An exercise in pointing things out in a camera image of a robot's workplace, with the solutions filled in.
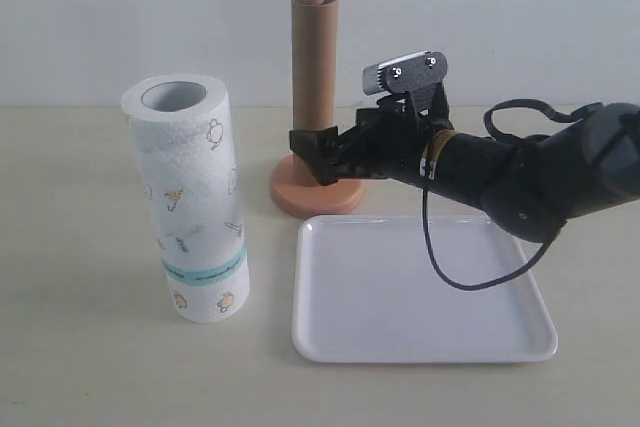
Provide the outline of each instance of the white wall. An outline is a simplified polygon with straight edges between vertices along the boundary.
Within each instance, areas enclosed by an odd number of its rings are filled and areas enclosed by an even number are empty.
[[[438,49],[453,104],[640,100],[638,0],[341,0],[337,104],[366,65]],[[115,105],[138,80],[218,76],[289,105],[289,0],[0,0],[0,105]]]

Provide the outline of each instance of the white plastic tray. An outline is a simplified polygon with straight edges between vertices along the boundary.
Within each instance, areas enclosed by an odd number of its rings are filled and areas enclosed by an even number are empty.
[[[477,283],[524,262],[486,217],[433,217],[453,279]],[[420,217],[319,216],[299,231],[293,341],[316,362],[548,360],[556,330],[531,274],[489,290],[449,287],[428,260]]]

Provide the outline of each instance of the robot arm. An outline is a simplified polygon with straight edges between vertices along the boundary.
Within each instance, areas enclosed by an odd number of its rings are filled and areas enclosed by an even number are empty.
[[[566,115],[538,100],[513,100],[486,113],[491,137],[476,137],[449,121],[446,73],[438,52],[368,67],[364,92],[389,95],[359,109],[342,134],[291,131],[291,149],[321,185],[395,179],[482,210],[530,242],[547,241],[568,219],[640,198],[640,107],[592,104]],[[512,107],[570,125],[553,136],[504,134],[492,114]]]

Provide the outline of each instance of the beige table surface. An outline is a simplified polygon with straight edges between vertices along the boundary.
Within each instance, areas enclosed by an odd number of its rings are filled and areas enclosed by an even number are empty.
[[[458,130],[484,134],[483,111],[456,109]],[[233,115],[252,293],[196,325],[169,298],[120,110],[0,110],[0,426],[640,425],[640,202],[573,221],[534,269],[560,339],[549,362],[313,364],[290,333],[300,221],[268,196],[290,113]],[[419,209],[417,190],[378,181],[356,212]]]

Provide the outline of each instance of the teal stripe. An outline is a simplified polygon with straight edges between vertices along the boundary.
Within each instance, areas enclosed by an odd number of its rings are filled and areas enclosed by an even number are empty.
[[[226,264],[222,264],[215,269],[209,270],[184,270],[171,265],[166,260],[162,259],[162,264],[167,273],[174,279],[182,282],[183,284],[191,286],[210,285],[221,280],[226,279],[232,275],[247,256],[247,248],[243,244],[238,253]]]

